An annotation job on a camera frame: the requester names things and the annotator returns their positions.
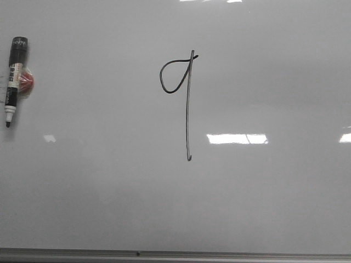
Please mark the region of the black white whiteboard marker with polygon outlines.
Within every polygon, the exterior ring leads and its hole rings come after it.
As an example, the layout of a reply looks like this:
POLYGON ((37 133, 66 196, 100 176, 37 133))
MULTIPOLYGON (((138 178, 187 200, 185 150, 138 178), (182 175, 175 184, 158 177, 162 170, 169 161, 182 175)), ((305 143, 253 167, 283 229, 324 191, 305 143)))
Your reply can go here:
POLYGON ((8 86, 5 94, 4 113, 5 126, 11 126, 13 117, 16 113, 18 94, 21 89, 21 79, 24 72, 27 73, 26 62, 29 49, 29 41, 26 37, 17 36, 12 39, 9 55, 9 77, 8 86))

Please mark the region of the white whiteboard with aluminium frame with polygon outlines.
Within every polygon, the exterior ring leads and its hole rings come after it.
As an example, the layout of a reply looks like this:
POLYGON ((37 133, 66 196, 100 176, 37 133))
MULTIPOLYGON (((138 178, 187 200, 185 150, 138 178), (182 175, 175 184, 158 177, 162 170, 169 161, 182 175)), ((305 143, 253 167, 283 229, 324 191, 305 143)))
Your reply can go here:
POLYGON ((3 262, 350 262, 350 1, 1 1, 3 262))

